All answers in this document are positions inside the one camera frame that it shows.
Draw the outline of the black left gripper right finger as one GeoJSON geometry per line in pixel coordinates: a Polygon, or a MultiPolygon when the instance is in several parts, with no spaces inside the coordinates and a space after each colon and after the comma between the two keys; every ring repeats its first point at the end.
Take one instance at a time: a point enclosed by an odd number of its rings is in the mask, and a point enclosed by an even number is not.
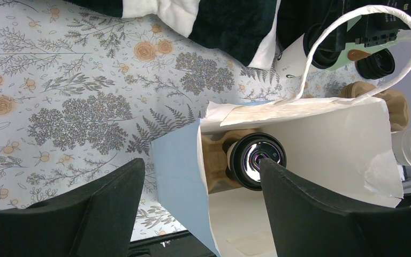
{"type": "Polygon", "coordinates": [[[278,256],[411,256],[411,207],[349,198],[270,159],[260,175],[278,256]]]}

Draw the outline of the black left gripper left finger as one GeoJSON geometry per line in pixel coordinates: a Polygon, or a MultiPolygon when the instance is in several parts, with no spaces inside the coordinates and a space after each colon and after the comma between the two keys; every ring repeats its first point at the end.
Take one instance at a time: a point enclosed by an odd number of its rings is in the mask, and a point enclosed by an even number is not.
{"type": "Polygon", "coordinates": [[[126,256],[144,176],[136,158],[59,196],[0,210],[0,256],[126,256]]]}

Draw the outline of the white paper bag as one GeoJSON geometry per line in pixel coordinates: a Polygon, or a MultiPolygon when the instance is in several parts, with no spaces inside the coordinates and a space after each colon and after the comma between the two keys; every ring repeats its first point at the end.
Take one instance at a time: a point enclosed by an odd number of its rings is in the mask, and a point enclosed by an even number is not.
{"type": "MultiPolygon", "coordinates": [[[[339,25],[375,13],[392,14],[411,29],[411,16],[366,5],[334,21],[312,46],[339,25]]],[[[216,256],[278,256],[263,190],[244,187],[208,193],[202,140],[227,131],[256,129],[284,147],[286,168],[330,191],[373,205],[396,208],[404,191],[392,151],[389,111],[376,94],[411,70],[353,99],[305,99],[300,82],[289,99],[250,105],[210,102],[206,116],[152,142],[160,204],[216,256]]]]}

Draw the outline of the white paper coffee cup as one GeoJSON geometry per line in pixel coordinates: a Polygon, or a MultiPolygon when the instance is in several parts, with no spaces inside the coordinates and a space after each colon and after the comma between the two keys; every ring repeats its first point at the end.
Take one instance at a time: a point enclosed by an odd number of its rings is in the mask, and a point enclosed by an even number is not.
{"type": "Polygon", "coordinates": [[[281,78],[302,76],[305,69],[310,69],[312,61],[308,60],[310,52],[306,34],[300,36],[277,57],[274,68],[281,78]]]}

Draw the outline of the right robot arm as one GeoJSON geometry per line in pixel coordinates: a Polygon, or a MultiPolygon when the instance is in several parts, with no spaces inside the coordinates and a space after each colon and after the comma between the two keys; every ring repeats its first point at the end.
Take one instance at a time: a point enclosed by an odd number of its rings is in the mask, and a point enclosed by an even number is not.
{"type": "MultiPolygon", "coordinates": [[[[411,1],[281,1],[278,11],[277,36],[279,45],[286,49],[300,36],[311,47],[318,37],[340,16],[366,5],[385,5],[411,16],[411,1]]],[[[347,43],[376,46],[395,39],[399,30],[409,27],[392,14],[358,15],[355,25],[346,22],[331,32],[319,45],[320,50],[338,52],[347,43]]]]}

